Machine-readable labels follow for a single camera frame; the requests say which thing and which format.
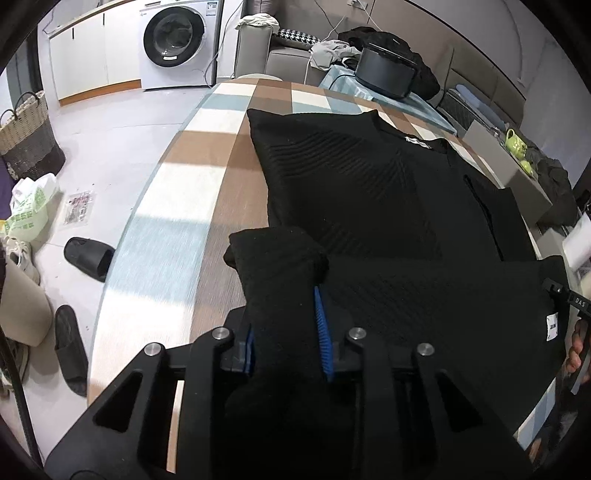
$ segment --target green cup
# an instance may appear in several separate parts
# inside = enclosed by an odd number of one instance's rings
[[[517,160],[523,160],[525,158],[525,150],[527,150],[527,145],[515,134],[515,131],[512,128],[507,130],[505,146],[507,150],[509,150],[515,156],[515,158],[517,158]]]

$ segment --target washing machine door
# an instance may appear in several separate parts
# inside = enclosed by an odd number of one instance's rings
[[[144,50],[161,67],[177,67],[199,49],[205,26],[188,8],[169,7],[153,16],[144,31]]]

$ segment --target laundry basket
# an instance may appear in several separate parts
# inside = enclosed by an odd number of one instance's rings
[[[22,105],[0,116],[0,155],[14,180],[37,180],[46,173],[57,174],[65,157],[51,129],[45,92],[25,92],[16,105],[25,95],[30,97]],[[7,112],[12,116],[2,124]]]

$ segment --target wire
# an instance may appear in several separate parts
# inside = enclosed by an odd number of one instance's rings
[[[49,33],[47,33],[47,32],[45,31],[45,29],[46,29],[47,27],[49,27],[49,25],[51,24],[51,22],[53,22],[53,15],[54,15],[54,12],[55,12],[55,11],[56,11],[56,7],[53,7],[53,8],[51,9],[51,20],[49,20],[49,22],[47,22],[47,25],[41,29],[41,31],[42,31],[42,32],[43,32],[45,35],[49,35]]]
[[[223,29],[222,41],[220,42],[221,43],[221,46],[218,47],[216,54],[213,56],[213,58],[211,59],[211,61],[207,64],[207,67],[205,67],[205,71],[202,72],[203,73],[203,80],[205,80],[205,83],[207,83],[207,85],[209,87],[214,87],[215,86],[215,80],[213,82],[213,85],[209,85],[209,83],[207,82],[207,77],[206,77],[207,76],[207,71],[209,70],[209,67],[213,64],[213,62],[216,60],[216,58],[218,57],[218,55],[222,52],[222,50],[223,50],[223,41],[226,38],[226,32],[228,31],[228,25],[230,23],[230,20],[234,17],[234,15],[236,15],[236,12],[238,12],[238,9],[242,5],[244,5],[244,0],[242,0],[242,2],[240,2],[240,5],[238,5],[236,7],[236,9],[230,14],[230,17],[226,21],[226,25],[224,26],[224,29]]]
[[[330,23],[329,16],[328,16],[328,15],[326,15],[326,12],[324,11],[324,8],[322,8],[322,7],[320,6],[320,4],[319,4],[319,3],[318,3],[316,0],[314,0],[314,3],[315,3],[316,5],[318,5],[318,8],[320,8],[320,9],[322,10],[322,13],[324,13],[324,16],[326,17],[326,21],[329,23],[329,25],[330,25],[332,28],[335,28],[335,27],[333,27],[333,24],[332,24],[332,23]]]
[[[8,375],[10,375],[12,388],[14,389],[14,398],[17,401],[18,415],[21,418],[22,429],[25,433],[27,447],[29,448],[29,455],[31,455],[31,459],[33,459],[40,468],[43,468],[41,455],[39,453],[39,445],[35,439],[35,431],[33,430],[31,415],[29,414],[29,408],[27,407],[27,399],[25,398],[25,392],[22,389],[21,376],[18,373],[17,365],[14,363],[14,358],[12,357],[12,352],[10,351],[2,327],[0,327],[0,355],[4,358],[4,364],[8,370]]]
[[[335,84],[335,82],[340,79],[341,77],[354,77],[355,75],[348,75],[346,73],[341,73],[337,78],[335,78],[332,83],[330,84],[330,87],[328,87],[327,90],[330,90],[332,88],[332,86]]]
[[[345,17],[346,17],[346,16],[347,16],[347,15],[343,15],[343,18],[341,18],[341,19],[339,20],[339,23],[337,23],[337,24],[336,24],[336,27],[333,27],[333,29],[332,29],[332,30],[329,32],[329,34],[328,34],[327,36],[325,36],[325,38],[323,38],[323,39],[322,39],[322,40],[320,40],[320,41],[324,41],[324,40],[326,40],[328,37],[330,37],[330,34],[331,34],[332,32],[339,33],[339,32],[337,32],[337,31],[336,31],[336,29],[337,29],[337,28],[339,28],[339,25],[340,25],[340,24],[341,24],[341,22],[342,22],[342,21],[345,19]]]
[[[318,5],[320,7],[320,9],[323,11],[324,16],[326,17],[326,19],[328,20],[329,17],[327,17],[326,12],[322,9],[322,7],[318,4],[318,2],[316,2],[316,5]],[[332,34],[332,32],[337,32],[336,29],[339,28],[339,25],[341,24],[341,22],[345,19],[347,15],[343,15],[343,18],[341,18],[339,20],[339,23],[336,24],[335,27],[333,27],[333,29],[329,32],[329,34],[327,36],[325,36],[325,38],[323,38],[322,40],[320,40],[321,42],[325,41],[328,39],[328,37],[330,37],[330,35]],[[312,55],[310,55],[310,59],[308,60],[308,63],[306,63],[306,73],[304,74],[304,85],[306,85],[306,81],[308,79],[308,69],[310,68],[310,65],[312,63]]]
[[[367,9],[365,8],[365,6],[363,5],[363,0],[353,0],[353,3],[358,3],[359,5],[361,5],[361,8],[362,8],[363,10],[365,10],[365,13],[367,13],[367,15],[368,15],[368,18],[369,18],[369,19],[372,21],[372,23],[373,23],[373,24],[374,24],[376,27],[378,27],[378,30],[380,30],[380,32],[382,32],[382,31],[383,31],[383,30],[382,30],[382,29],[379,27],[379,25],[378,25],[376,22],[374,22],[374,19],[373,19],[373,18],[371,18],[371,15],[369,14],[368,10],[367,10]]]

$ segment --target black sandal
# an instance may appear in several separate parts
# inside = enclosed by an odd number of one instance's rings
[[[104,282],[115,249],[103,242],[75,236],[64,247],[64,257],[86,275]]]
[[[88,357],[80,337],[76,314],[69,305],[62,305],[56,311],[56,355],[61,374],[70,390],[85,397]]]

